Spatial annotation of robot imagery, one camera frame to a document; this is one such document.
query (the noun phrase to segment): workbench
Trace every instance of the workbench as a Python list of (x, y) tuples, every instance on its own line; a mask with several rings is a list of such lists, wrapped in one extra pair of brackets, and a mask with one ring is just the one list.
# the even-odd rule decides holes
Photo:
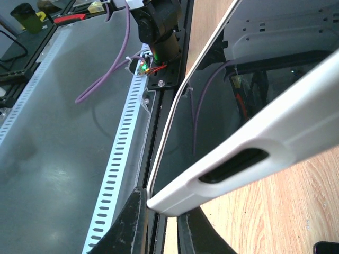
[[(231, 5), (195, 0), (187, 71)], [(339, 147), (202, 205), (237, 253), (312, 253), (339, 242)], [(176, 218), (167, 220), (164, 254), (177, 253)]]

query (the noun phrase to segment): gray build plate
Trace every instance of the gray build plate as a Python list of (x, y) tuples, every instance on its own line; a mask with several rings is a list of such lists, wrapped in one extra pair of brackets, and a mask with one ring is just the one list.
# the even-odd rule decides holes
[[(75, 23), (0, 146), (1, 253), (80, 253), (132, 76), (123, 68), (82, 104), (125, 34), (110, 22)], [(132, 21), (125, 56), (141, 49)]]

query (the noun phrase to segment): red wire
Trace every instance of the red wire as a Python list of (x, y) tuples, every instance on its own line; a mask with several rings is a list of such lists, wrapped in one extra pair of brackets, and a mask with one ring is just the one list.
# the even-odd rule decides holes
[(240, 106), (242, 107), (244, 118), (245, 118), (246, 120), (248, 120), (248, 116), (247, 116), (245, 104), (244, 104), (244, 102), (243, 102), (242, 97), (240, 96), (240, 94), (237, 94), (237, 96), (235, 96), (235, 97), (236, 97), (236, 99), (239, 101)]
[(166, 68), (166, 67), (167, 67), (167, 65), (165, 65), (165, 64), (163, 63), (162, 66), (150, 68), (150, 73), (148, 73), (148, 75), (151, 75), (152, 73), (154, 73), (154, 72), (156, 72), (156, 71), (158, 71), (158, 70), (164, 69), (164, 68)]

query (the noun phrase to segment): red tool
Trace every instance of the red tool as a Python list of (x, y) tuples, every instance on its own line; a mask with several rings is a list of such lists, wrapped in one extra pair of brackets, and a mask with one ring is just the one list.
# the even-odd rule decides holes
[(62, 26), (62, 25), (68, 25), (72, 24), (77, 21), (84, 20), (86, 18), (86, 14), (71, 14), (71, 15), (65, 15), (62, 17), (57, 17), (54, 20), (54, 24), (57, 26)]

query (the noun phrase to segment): black mounting plate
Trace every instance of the black mounting plate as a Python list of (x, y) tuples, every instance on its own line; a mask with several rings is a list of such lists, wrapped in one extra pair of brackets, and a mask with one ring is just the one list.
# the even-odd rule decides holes
[[(181, 28), (179, 32), (175, 33), (176, 40), (179, 43), (179, 46), (181, 49), (184, 48), (184, 42), (186, 37), (186, 31), (184, 28)], [(148, 90), (163, 90), (163, 89), (173, 89), (179, 85), (179, 73), (180, 73), (180, 67), (185, 61), (185, 58), (181, 56), (180, 59), (177, 61), (173, 61), (167, 64), (167, 67), (163, 70), (159, 70), (154, 72), (149, 77), (147, 88)], [(164, 82), (164, 86), (160, 87), (158, 86), (159, 81), (162, 80)]]

